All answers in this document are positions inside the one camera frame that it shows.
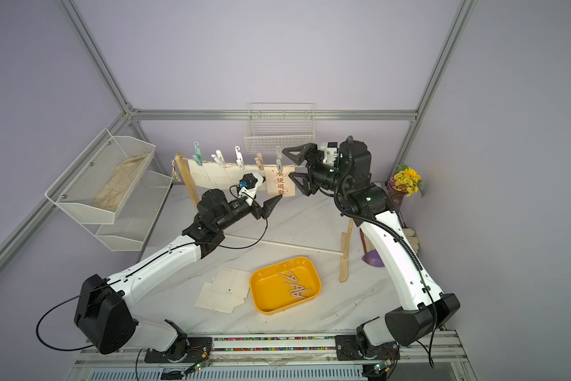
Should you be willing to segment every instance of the lavender wall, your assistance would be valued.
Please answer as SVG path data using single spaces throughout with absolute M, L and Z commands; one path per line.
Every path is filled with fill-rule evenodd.
M 479 380 L 571 380 L 571 1 L 479 1 L 406 164 Z
M 0 0 L 0 243 L 118 114 L 55 1 Z M 0 379 L 63 380 L 76 354 L 42 347 L 38 318 L 76 295 L 85 278 L 107 276 L 134 257 L 109 252 L 54 212 L 0 279 Z M 83 344 L 74 309 L 65 305 L 46 320 L 47 341 Z
M 0 1 L 0 243 L 118 113 L 56 2 Z
M 140 109 L 416 109 L 460 0 L 78 0 Z

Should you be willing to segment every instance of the wire mesh shelf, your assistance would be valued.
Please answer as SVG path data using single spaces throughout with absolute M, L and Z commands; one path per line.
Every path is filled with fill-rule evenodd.
M 294 147 L 315 140 L 312 104 L 287 105 L 294 110 L 251 110 L 250 107 L 245 132 L 248 153 L 274 154 L 278 146 Z
M 114 224 L 104 224 L 94 234 L 112 251 L 140 251 L 159 216 L 173 179 L 146 171 Z
M 57 199 L 49 195 L 52 187 L 45 193 L 79 224 L 114 224 L 154 157 L 153 144 L 107 130 L 102 134 L 108 134 L 106 141 Z

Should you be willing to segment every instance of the metal rail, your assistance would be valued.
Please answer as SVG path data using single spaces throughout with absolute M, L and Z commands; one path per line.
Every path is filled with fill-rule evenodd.
M 131 112 L 136 121 L 142 120 L 247 120 L 250 110 L 138 110 Z M 307 111 L 263 110 L 262 113 L 283 113 L 286 117 Z M 315 120 L 416 120 L 415 110 L 314 110 Z

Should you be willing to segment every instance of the white rod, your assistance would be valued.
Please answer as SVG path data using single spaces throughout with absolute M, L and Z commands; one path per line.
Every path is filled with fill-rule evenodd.
M 224 234 L 225 237 L 228 238 L 236 238 L 238 240 L 244 240 L 249 242 L 256 242 L 257 239 L 255 238 L 247 238 L 247 237 L 239 237 L 238 235 L 230 235 Z M 326 250 L 326 249 L 318 249 L 318 248 L 309 248 L 307 246 L 299 246 L 296 244 L 289 244 L 289 243 L 282 243 L 282 242 L 273 242 L 273 241 L 260 241 L 260 243 L 272 244 L 274 246 L 282 246 L 284 248 L 292 248 L 292 249 L 300 249 L 300 250 L 308 250 L 308 251 L 317 251 L 317 252 L 325 252 L 328 254 L 336 254 L 342 257 L 342 251 L 334 251 L 334 250 Z

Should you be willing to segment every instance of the wooden stick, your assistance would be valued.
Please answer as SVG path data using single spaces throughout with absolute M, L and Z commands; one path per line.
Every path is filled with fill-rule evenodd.
M 342 258 L 340 259 L 340 283 L 346 282 L 349 278 L 349 244 L 351 242 L 353 224 L 353 219 L 350 219 L 347 232 L 341 235 Z
M 188 194 L 190 194 L 190 199 L 192 200 L 192 204 L 195 206 L 195 210 L 199 211 L 199 209 L 196 207 L 196 205 L 199 203 L 199 195 L 196 192 L 195 181 L 192 179 L 192 175 L 190 174 L 190 168 L 188 167 L 188 160 L 186 160 L 182 152 L 178 152 L 175 155 L 175 163 L 177 164 L 179 172 L 182 174 L 183 183 L 186 185 Z

